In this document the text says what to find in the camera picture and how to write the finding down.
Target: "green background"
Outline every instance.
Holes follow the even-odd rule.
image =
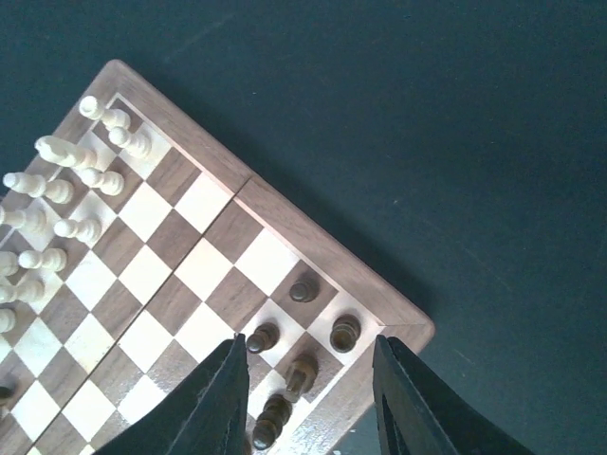
[[[604,1],[7,0],[0,167],[122,59],[426,311],[421,357],[477,410],[606,453],[606,24]],[[377,454],[374,413],[355,430],[341,454]]]

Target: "dark pawn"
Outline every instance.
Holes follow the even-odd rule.
[[[349,353],[360,337],[360,322],[352,315],[339,317],[331,330],[331,346],[338,353]]]
[[[318,362],[310,355],[300,355],[286,372],[285,398],[297,403],[300,397],[310,391],[319,372]]]
[[[283,426],[291,416],[291,405],[281,395],[270,396],[264,411],[257,417],[253,429],[253,446],[257,450],[267,450],[283,432]]]
[[[300,303],[313,301],[319,296],[319,284],[309,277],[301,277],[291,286],[288,295]]]
[[[265,322],[255,329],[247,339],[247,350],[251,354],[259,354],[273,348],[281,333],[276,324]]]

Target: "chess piece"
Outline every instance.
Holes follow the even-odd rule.
[[[95,152],[59,137],[40,137],[34,147],[43,160],[65,168],[81,170],[94,168],[97,165]]]
[[[74,195],[74,187],[65,180],[47,182],[41,175],[28,173],[7,173],[2,179],[4,185],[15,192],[29,197],[46,196],[57,204],[68,203]]]
[[[293,360],[286,372],[285,398],[297,403],[304,393],[312,389],[318,371],[318,362],[311,355],[300,355]]]
[[[78,105],[81,115],[91,120],[100,120],[106,129],[128,128],[131,125],[131,118],[121,109],[108,109],[101,102],[92,96],[84,97]]]
[[[307,303],[319,295],[318,282],[310,277],[299,278],[289,289],[288,295],[293,301]]]
[[[40,209],[6,211],[0,207],[0,225],[9,225],[27,232],[38,233],[45,230],[46,215]]]
[[[11,308],[0,309],[0,334],[10,332],[14,328],[16,321],[15,310]]]
[[[55,224],[55,234],[59,237],[77,240],[88,243],[97,242],[101,237],[101,223],[97,220],[60,220]]]
[[[108,196],[116,196],[124,190],[124,177],[113,171],[102,173],[88,168],[80,172],[80,179],[87,187],[99,188],[103,194]]]
[[[23,268],[45,268],[46,270],[59,272],[67,264],[67,254],[59,248],[49,248],[42,253],[30,250],[21,253],[18,261]]]
[[[0,303],[21,300],[36,303],[45,294],[45,287],[36,280],[20,282],[16,286],[0,285]]]
[[[257,450],[267,450],[283,432],[283,427],[291,416],[291,405],[281,395],[272,395],[264,404],[253,428],[253,446]]]
[[[251,354],[260,354],[273,348],[280,337],[280,329],[276,324],[266,322],[255,329],[255,332],[247,338],[247,350]]]
[[[113,128],[108,138],[114,145],[118,145],[136,158],[145,158],[152,150],[150,139],[143,133],[132,134],[124,128]]]
[[[360,337],[360,322],[352,315],[336,319],[329,336],[331,347],[338,353],[349,353],[354,349]]]
[[[0,277],[9,277],[19,270],[17,255],[10,251],[0,251]]]

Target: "wooden chessboard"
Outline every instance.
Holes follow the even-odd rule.
[[[153,151],[134,159],[76,104],[55,136],[95,150],[104,169],[125,177],[124,192],[90,190],[71,169],[36,157],[27,172],[72,182],[73,200],[57,205],[10,192],[2,202],[43,209],[49,221],[38,235],[1,227],[2,250],[60,247],[68,255],[61,272],[2,279],[38,278],[46,287],[40,303],[1,305],[16,310],[17,326],[0,336],[0,378],[19,383],[0,422],[2,452],[92,453],[219,342],[274,320],[278,345],[248,357],[248,429],[285,386],[289,361],[312,352],[320,362],[315,386],[268,453],[326,453],[373,404],[376,335],[400,337],[419,352],[432,322],[126,64],[107,64],[86,95],[126,111],[131,132],[145,132]],[[102,224],[95,244],[53,235],[60,218],[88,217]],[[288,289],[303,273],[317,277],[321,292],[295,303]],[[362,325],[347,354],[328,342],[343,313]]]

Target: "white pawn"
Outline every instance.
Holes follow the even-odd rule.
[[[46,215],[39,209],[6,211],[0,207],[0,225],[9,225],[27,232],[38,233],[45,230]]]
[[[0,276],[9,277],[19,270],[17,255],[10,251],[0,251]]]
[[[45,294],[44,285],[37,280],[20,282],[16,286],[0,285],[0,303],[9,301],[24,301],[25,303],[36,303]]]
[[[40,157],[65,168],[86,169],[97,165],[97,154],[55,136],[42,136],[34,143]]]
[[[47,182],[41,175],[28,173],[7,173],[2,179],[4,185],[15,192],[29,197],[46,196],[57,204],[67,204],[74,196],[74,187],[65,180]]]
[[[59,237],[76,238],[85,244],[97,242],[101,237],[101,224],[97,220],[60,220],[54,230]]]
[[[40,251],[24,251],[19,255],[19,265],[23,268],[45,268],[52,272],[59,272],[67,264],[67,254],[59,248],[49,248]]]
[[[124,128],[113,128],[108,138],[136,158],[145,158],[152,150],[150,139],[143,133],[131,134]]]
[[[0,334],[10,332],[17,322],[15,310],[10,308],[2,308],[0,310]]]
[[[80,179],[87,187],[99,188],[108,196],[116,196],[124,190],[124,177],[114,171],[102,173],[97,169],[88,168],[80,172]]]
[[[100,101],[92,96],[84,97],[78,106],[80,113],[91,120],[100,120],[108,130],[112,128],[128,128],[131,118],[120,109],[107,109]]]

